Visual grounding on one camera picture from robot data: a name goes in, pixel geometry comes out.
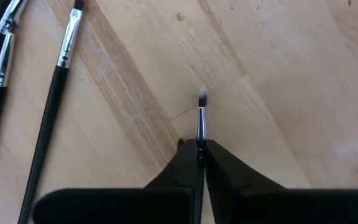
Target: small makeup brush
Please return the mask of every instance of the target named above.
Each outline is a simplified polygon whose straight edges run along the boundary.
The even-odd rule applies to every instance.
[[[205,107],[208,99],[206,88],[202,88],[198,95],[197,141],[206,140]]]

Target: brush bristles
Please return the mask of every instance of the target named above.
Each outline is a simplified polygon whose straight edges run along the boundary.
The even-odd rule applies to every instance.
[[[84,0],[75,0],[74,8],[82,11],[84,8]]]
[[[208,98],[208,92],[206,91],[205,88],[202,88],[198,95],[198,106],[205,107],[207,103],[207,98]]]

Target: wooden surface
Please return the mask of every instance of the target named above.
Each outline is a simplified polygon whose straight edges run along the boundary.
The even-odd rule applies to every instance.
[[[0,223],[19,216],[72,5],[31,0],[16,32]],[[208,137],[248,165],[286,187],[358,188],[358,1],[87,0],[71,67],[38,196],[144,186],[195,136],[203,85]]]

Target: wood grain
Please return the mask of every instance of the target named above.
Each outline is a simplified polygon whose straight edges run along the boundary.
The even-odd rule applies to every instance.
[[[16,32],[0,223],[19,216],[72,4],[31,0]],[[38,197],[147,184],[195,136],[202,86],[208,137],[248,165],[286,187],[358,188],[358,1],[89,0],[71,67]]]

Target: metal ferrule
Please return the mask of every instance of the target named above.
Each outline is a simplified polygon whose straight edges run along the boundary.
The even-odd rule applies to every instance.
[[[205,108],[198,108],[197,140],[206,139]]]
[[[9,73],[11,71],[11,60],[13,54],[15,35],[8,32],[0,53],[0,87],[7,87]]]
[[[81,10],[71,10],[62,46],[60,47],[59,58],[57,58],[57,65],[59,67],[68,68],[70,66],[72,51],[75,44],[75,38],[80,27],[81,17]]]
[[[0,33],[7,34],[19,23],[20,16],[28,0],[12,0],[0,20]]]

